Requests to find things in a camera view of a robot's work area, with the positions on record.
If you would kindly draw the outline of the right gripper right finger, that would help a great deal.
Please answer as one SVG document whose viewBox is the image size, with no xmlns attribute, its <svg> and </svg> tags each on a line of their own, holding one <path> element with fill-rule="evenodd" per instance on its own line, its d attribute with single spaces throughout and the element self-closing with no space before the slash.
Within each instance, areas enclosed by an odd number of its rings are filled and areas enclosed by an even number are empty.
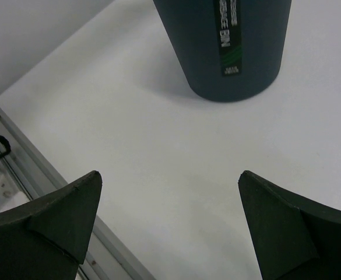
<svg viewBox="0 0 341 280">
<path fill-rule="evenodd" d="M 263 279 L 341 279 L 341 211 L 251 171 L 238 181 Z"/>
</svg>

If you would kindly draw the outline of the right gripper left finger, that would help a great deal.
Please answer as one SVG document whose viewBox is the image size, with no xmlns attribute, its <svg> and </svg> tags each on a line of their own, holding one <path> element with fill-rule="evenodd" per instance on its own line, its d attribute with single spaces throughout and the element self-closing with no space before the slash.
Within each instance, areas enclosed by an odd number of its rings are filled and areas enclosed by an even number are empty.
<svg viewBox="0 0 341 280">
<path fill-rule="evenodd" d="M 75 279 L 100 201 L 91 171 L 59 190 L 0 213 L 0 279 Z"/>
</svg>

